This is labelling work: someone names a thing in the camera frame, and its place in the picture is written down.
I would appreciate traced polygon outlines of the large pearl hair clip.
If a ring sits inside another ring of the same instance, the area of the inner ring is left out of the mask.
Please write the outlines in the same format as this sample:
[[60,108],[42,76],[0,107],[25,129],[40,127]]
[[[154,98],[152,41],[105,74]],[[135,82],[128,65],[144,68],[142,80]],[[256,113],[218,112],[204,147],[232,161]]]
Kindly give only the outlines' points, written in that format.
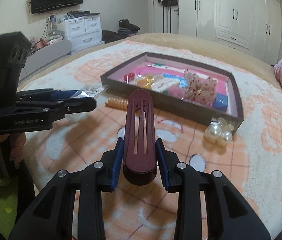
[[233,140],[234,125],[225,118],[212,118],[209,126],[205,129],[203,137],[205,140],[225,147]]

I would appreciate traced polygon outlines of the peach spiral hair clip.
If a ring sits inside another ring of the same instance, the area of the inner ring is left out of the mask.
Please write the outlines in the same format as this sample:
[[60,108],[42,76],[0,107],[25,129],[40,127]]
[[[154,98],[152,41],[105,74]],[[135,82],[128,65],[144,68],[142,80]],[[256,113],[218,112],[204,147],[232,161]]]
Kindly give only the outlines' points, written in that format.
[[124,111],[127,110],[128,104],[129,104],[129,101],[127,99],[119,98],[115,96],[110,96],[107,99],[107,101],[105,102],[105,105],[107,107],[124,110]]

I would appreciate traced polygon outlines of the tan bed cover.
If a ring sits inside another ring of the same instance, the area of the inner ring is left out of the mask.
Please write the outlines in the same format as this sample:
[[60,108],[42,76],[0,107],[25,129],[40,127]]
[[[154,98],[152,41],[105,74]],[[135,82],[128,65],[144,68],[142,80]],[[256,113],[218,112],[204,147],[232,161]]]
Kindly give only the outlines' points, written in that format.
[[27,79],[19,84],[18,90],[22,90],[26,85],[32,81],[43,77],[52,71],[59,69],[67,63],[70,63],[79,57],[92,53],[97,50],[105,49],[107,47],[114,46],[124,41],[140,42],[145,44],[151,44],[161,47],[170,47],[174,49],[189,50],[194,54],[202,55],[222,61],[232,66],[238,67],[242,70],[251,72],[259,78],[267,81],[282,93],[282,88],[273,74],[272,66],[250,56],[241,51],[235,51],[219,43],[202,40],[199,38],[188,37],[184,35],[176,34],[161,34],[161,33],[147,33],[128,37],[123,40],[110,42],[108,44],[99,45],[93,48],[84,49],[72,56],[65,56],[64,58],[56,61],[55,63],[44,67],[42,70],[34,72]]

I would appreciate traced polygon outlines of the white door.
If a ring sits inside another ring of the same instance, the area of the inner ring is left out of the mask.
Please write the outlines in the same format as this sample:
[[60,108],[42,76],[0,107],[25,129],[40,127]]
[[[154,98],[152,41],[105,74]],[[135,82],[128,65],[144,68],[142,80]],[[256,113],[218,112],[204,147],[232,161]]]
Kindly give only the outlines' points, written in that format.
[[163,7],[158,0],[148,0],[148,22],[150,33],[178,34],[178,6]]

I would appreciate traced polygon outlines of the clutter on side desk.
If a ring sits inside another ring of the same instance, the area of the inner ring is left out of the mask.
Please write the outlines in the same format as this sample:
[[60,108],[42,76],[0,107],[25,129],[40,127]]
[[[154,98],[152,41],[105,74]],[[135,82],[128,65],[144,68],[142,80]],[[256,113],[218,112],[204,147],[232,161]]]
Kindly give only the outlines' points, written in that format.
[[38,46],[40,40],[45,40],[48,46],[65,40],[65,32],[59,27],[59,24],[64,20],[67,19],[63,15],[40,14],[30,16],[25,9],[19,12],[4,9],[0,11],[0,35],[21,31],[33,43],[33,46]]

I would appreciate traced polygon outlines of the pearl earrings card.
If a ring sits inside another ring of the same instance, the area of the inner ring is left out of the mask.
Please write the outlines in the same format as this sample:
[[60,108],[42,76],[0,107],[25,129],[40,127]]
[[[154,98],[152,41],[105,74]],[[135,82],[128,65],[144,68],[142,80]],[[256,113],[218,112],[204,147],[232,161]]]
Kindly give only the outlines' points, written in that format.
[[108,85],[88,85],[80,90],[78,90],[75,94],[73,94],[72,98],[96,98],[99,95],[103,94],[109,89]]

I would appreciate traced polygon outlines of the beige dotted mesh hair bow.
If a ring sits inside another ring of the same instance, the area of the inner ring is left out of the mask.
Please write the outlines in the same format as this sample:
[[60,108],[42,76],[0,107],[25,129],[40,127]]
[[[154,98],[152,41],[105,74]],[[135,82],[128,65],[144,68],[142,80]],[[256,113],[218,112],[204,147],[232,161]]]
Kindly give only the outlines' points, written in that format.
[[216,100],[217,80],[208,76],[204,81],[200,81],[198,74],[186,69],[184,78],[187,86],[183,98],[201,105],[211,106]]

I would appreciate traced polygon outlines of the pile of dark clothes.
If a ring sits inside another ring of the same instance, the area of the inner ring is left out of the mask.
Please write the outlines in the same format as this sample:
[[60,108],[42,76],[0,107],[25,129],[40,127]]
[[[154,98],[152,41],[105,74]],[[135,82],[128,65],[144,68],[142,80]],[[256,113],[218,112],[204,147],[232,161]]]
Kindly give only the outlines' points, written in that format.
[[129,22],[129,20],[120,20],[119,21],[119,29],[117,32],[103,30],[102,31],[102,41],[105,44],[110,42],[115,42],[118,40],[123,40],[125,38],[137,35],[140,28]]

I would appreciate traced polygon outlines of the white wardrobe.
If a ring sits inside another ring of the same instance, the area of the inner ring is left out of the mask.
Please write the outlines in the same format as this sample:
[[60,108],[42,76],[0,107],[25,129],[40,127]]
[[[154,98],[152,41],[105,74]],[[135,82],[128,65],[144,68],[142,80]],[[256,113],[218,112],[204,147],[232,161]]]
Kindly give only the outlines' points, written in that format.
[[276,64],[282,33],[280,0],[179,0],[180,35],[223,44]]

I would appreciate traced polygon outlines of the white pink hair claw clip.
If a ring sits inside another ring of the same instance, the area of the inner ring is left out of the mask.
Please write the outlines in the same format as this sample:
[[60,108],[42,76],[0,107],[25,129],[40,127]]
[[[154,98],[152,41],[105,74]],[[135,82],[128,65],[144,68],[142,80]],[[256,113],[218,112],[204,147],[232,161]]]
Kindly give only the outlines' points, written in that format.
[[159,93],[163,93],[168,90],[170,87],[177,86],[179,87],[180,81],[175,78],[161,77],[155,79],[151,85],[151,90]]

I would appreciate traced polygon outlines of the maroon hair barrette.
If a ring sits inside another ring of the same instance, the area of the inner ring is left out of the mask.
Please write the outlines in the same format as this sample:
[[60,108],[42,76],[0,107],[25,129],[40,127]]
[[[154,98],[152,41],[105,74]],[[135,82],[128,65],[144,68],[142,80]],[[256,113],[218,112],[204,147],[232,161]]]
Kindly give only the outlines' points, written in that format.
[[123,173],[137,186],[149,184],[157,175],[153,100],[143,89],[133,91],[128,99]]

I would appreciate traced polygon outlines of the white drawer cabinet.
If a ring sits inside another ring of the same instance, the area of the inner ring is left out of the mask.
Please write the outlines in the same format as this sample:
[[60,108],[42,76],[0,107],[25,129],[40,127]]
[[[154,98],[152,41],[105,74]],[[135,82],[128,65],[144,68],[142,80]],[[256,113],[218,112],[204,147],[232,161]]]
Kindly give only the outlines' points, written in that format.
[[65,32],[65,39],[72,44],[71,54],[105,43],[99,15],[70,18],[60,23],[59,27]]

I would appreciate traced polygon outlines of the dark cardboard box tray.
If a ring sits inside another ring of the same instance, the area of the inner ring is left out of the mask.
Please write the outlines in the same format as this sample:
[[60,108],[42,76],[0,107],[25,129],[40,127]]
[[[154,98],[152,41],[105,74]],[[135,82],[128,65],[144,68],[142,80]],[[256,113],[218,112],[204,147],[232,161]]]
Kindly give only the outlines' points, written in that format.
[[206,126],[222,117],[237,131],[244,120],[234,76],[211,64],[145,52],[102,74],[101,82],[126,98],[144,89],[155,108]]

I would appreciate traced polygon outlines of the small blue box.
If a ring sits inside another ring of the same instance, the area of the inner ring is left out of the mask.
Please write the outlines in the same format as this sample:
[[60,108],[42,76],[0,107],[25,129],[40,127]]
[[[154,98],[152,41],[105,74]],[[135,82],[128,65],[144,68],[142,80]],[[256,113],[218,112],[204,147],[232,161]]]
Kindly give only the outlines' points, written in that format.
[[226,112],[228,110],[228,96],[217,93],[215,101],[212,103],[212,108]]

